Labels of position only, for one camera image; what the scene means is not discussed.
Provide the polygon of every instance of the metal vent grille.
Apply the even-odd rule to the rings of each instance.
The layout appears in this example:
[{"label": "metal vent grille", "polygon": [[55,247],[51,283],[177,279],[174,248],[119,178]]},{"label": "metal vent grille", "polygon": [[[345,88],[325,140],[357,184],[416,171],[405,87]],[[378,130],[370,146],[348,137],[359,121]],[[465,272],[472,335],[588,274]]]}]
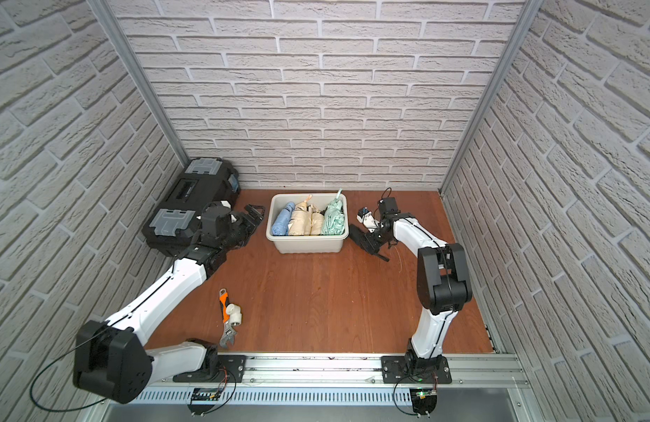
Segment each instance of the metal vent grille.
[{"label": "metal vent grille", "polygon": [[[131,404],[189,404],[194,387],[147,387]],[[223,392],[216,402],[229,398],[233,387]],[[395,392],[398,406],[411,406],[408,388]],[[194,401],[191,404],[211,404]],[[394,406],[391,388],[280,388],[238,386],[228,404],[290,404],[320,406]]]}]

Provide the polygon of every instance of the metal bracket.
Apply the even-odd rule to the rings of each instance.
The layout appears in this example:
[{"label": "metal bracket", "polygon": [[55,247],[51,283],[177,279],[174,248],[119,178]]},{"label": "metal bracket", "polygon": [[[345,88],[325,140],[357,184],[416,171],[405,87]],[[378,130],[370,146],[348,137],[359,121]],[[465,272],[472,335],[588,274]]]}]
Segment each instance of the metal bracket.
[{"label": "metal bracket", "polygon": [[[396,384],[404,376],[406,376],[406,363],[404,356],[382,356],[381,367],[384,370],[384,384]],[[407,377],[403,380],[403,384],[434,384],[432,374],[438,378],[438,384],[451,384],[452,378],[449,370],[449,363],[447,358],[440,356],[438,358],[437,369],[427,371],[416,376]]]},{"label": "metal bracket", "polygon": [[[246,357],[244,354],[221,354],[218,355],[219,367],[226,368],[226,370],[233,374],[233,377],[236,379],[236,383],[240,384],[243,381],[243,373],[245,372],[245,360]],[[207,371],[199,369],[198,371],[193,372],[184,372],[172,377],[173,382],[209,382],[209,383],[218,383],[224,379],[224,372],[217,371],[214,376],[210,377],[210,374]]]}]

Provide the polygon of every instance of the brick wall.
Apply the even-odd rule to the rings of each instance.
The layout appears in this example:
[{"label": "brick wall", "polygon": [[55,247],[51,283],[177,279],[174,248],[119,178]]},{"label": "brick wall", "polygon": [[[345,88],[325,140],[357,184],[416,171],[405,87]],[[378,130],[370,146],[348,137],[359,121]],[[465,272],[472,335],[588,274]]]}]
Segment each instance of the brick wall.
[{"label": "brick wall", "polygon": [[436,190],[522,2],[115,0],[192,156],[245,187]]},{"label": "brick wall", "polygon": [[650,421],[650,0],[546,0],[445,200],[543,416]]},{"label": "brick wall", "polygon": [[[179,168],[84,1],[0,3],[0,421],[74,420],[26,389],[158,276],[139,228]],[[86,398],[72,356],[40,378],[42,404]]]}]

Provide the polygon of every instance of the cable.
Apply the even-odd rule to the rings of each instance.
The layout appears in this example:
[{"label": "cable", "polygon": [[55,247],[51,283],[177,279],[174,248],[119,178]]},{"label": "cable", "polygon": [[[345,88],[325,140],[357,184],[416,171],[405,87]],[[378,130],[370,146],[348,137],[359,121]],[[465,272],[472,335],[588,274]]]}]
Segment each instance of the cable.
[{"label": "cable", "polygon": [[409,378],[409,377],[411,377],[411,375],[404,376],[404,377],[398,379],[398,382],[395,383],[395,387],[393,387],[393,404],[395,404],[395,407],[396,407],[400,412],[404,413],[405,415],[409,415],[409,416],[418,416],[418,415],[419,415],[418,413],[409,413],[409,412],[405,412],[404,410],[400,409],[400,407],[398,406],[397,401],[395,401],[395,390],[397,389],[398,385],[400,385],[400,383],[402,382],[403,379],[407,379],[407,378]]},{"label": "cable", "polygon": [[109,330],[111,327],[113,327],[114,325],[116,325],[116,324],[118,324],[119,322],[123,321],[124,319],[128,318],[129,315],[132,315],[132,313],[135,312],[135,310],[136,310],[137,308],[139,308],[139,307],[140,307],[144,302],[146,302],[150,297],[152,297],[152,295],[153,295],[154,293],[156,293],[156,292],[157,292],[161,287],[163,287],[163,285],[164,285],[165,283],[167,283],[167,282],[172,278],[172,276],[175,274],[175,261],[176,261],[176,259],[173,258],[173,259],[172,259],[172,269],[171,269],[171,271],[170,271],[170,272],[171,272],[170,276],[169,276],[168,278],[166,278],[166,280],[165,280],[163,283],[161,283],[160,286],[158,286],[158,287],[157,287],[157,288],[156,288],[156,289],[155,289],[155,290],[154,290],[154,291],[153,291],[149,296],[147,296],[147,298],[145,298],[142,302],[140,302],[140,303],[139,303],[135,308],[133,308],[133,309],[132,309],[130,312],[128,312],[126,315],[121,316],[121,317],[120,317],[119,319],[117,319],[115,322],[113,322],[113,323],[111,323],[110,325],[107,325],[106,327],[104,327],[100,332],[94,334],[94,336],[91,337],[90,339],[84,341],[84,342],[81,343],[81,344],[78,344],[78,345],[77,345],[76,347],[74,347],[73,349],[70,349],[70,350],[68,350],[67,352],[61,354],[61,355],[60,355],[59,357],[57,357],[53,362],[50,362],[50,363],[49,363],[48,365],[46,365],[46,366],[45,366],[41,371],[39,371],[39,373],[34,377],[34,379],[32,379],[32,382],[30,383],[30,388],[29,388],[29,398],[30,398],[30,401],[32,401],[32,403],[34,404],[34,406],[38,407],[38,408],[41,409],[41,410],[45,410],[46,412],[50,412],[50,413],[66,413],[66,412],[76,412],[77,410],[88,409],[89,407],[95,406],[96,404],[99,404],[99,403],[101,403],[101,402],[103,402],[103,401],[106,400],[106,399],[103,398],[102,400],[98,400],[98,401],[93,402],[93,403],[91,403],[91,404],[86,404],[85,406],[75,407],[75,408],[72,408],[72,409],[51,409],[51,408],[48,408],[48,407],[42,406],[42,405],[39,404],[39,402],[34,398],[34,384],[36,384],[37,380],[39,379],[40,376],[43,375],[44,372],[46,372],[50,367],[52,367],[55,363],[59,362],[61,359],[63,359],[63,358],[64,358],[65,356],[67,356],[69,353],[74,352],[76,349],[80,348],[80,347],[83,346],[84,344],[86,344],[86,343],[88,343],[88,342],[91,342],[91,341],[93,341],[94,339],[98,338],[99,336],[101,336],[102,334],[104,334],[105,332],[107,332],[107,330]]},{"label": "cable", "polygon": [[236,383],[236,376],[235,376],[234,373],[231,372],[231,371],[229,371],[228,374],[229,374],[230,376],[234,377],[234,390],[231,392],[231,395],[229,396],[229,398],[226,399],[226,401],[225,401],[224,403],[220,404],[219,407],[215,407],[215,408],[213,408],[213,409],[208,410],[207,412],[203,412],[203,413],[201,414],[201,416],[203,416],[203,415],[207,415],[208,413],[212,413],[212,412],[214,412],[215,410],[219,410],[219,409],[221,409],[225,404],[227,404],[227,403],[229,402],[229,400],[231,400],[231,398],[232,398],[232,397],[234,396],[234,394],[236,393],[236,386],[238,385],[238,384]]}]

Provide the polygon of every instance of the white plastic bin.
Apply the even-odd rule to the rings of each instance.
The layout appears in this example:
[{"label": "white plastic bin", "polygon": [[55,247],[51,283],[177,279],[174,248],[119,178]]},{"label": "white plastic bin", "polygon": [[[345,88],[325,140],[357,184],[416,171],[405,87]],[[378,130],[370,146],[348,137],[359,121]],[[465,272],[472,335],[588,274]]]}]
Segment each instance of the white plastic bin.
[{"label": "white plastic bin", "polygon": [[[315,205],[324,210],[327,205],[336,198],[334,193],[314,193],[308,204]],[[348,208],[346,197],[341,194],[339,198],[344,205],[344,233],[338,236],[274,236],[271,234],[271,226],[288,202],[298,204],[308,198],[307,193],[281,193],[271,199],[269,209],[269,221],[266,225],[266,237],[276,245],[280,253],[314,253],[314,252],[339,252],[344,246],[344,239],[348,237]]]}]

